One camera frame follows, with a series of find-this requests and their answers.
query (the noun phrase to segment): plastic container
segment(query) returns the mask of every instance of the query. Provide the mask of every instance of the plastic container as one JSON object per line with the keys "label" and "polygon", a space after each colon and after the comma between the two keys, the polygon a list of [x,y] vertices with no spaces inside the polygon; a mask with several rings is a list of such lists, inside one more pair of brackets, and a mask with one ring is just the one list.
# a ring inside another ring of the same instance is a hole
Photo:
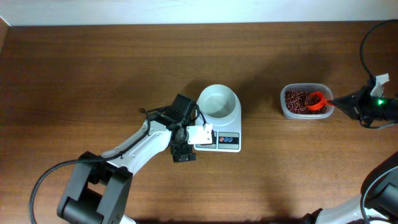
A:
{"label": "plastic container", "polygon": [[335,110],[334,106],[326,105],[326,113],[325,114],[295,114],[290,112],[286,107],[285,102],[285,92],[287,91],[320,91],[323,96],[328,99],[333,99],[333,94],[331,90],[322,84],[317,83],[295,83],[285,86],[285,88],[280,93],[280,104],[282,106],[282,111],[284,112],[284,116],[288,119],[323,119],[329,117],[332,112]]}

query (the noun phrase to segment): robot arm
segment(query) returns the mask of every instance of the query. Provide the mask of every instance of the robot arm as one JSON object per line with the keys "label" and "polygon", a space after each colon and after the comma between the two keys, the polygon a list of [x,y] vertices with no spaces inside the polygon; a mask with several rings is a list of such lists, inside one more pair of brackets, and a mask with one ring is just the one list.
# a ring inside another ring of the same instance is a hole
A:
{"label": "robot arm", "polygon": [[[177,95],[171,106],[148,114],[141,129],[118,147],[102,156],[86,152],[80,159],[103,159],[124,152],[122,156],[97,163],[79,163],[61,197],[57,215],[70,223],[133,224],[124,214],[132,177],[170,145],[174,162],[194,161],[192,144],[211,144],[212,125],[189,126],[196,103]],[[88,183],[104,184],[104,195],[91,190]]]}

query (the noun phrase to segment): brown wooden tabletop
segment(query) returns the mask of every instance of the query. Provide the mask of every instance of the brown wooden tabletop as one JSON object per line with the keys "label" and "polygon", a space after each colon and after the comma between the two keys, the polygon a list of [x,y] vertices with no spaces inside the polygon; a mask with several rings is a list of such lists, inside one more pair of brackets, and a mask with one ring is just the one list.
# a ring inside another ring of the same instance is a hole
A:
{"label": "brown wooden tabletop", "polygon": [[[220,83],[243,109],[240,153],[170,151],[133,178],[126,214],[200,222],[298,218],[359,194],[364,178],[397,150],[397,127],[370,130],[341,111],[285,119],[280,91],[322,83],[344,96],[367,82],[359,45],[375,22],[11,27],[0,58],[0,223],[28,223],[37,178],[85,151],[101,154],[141,127],[138,108],[197,99]],[[377,30],[365,58],[398,91],[398,28]],[[43,182],[38,223],[56,215],[73,166]]]}

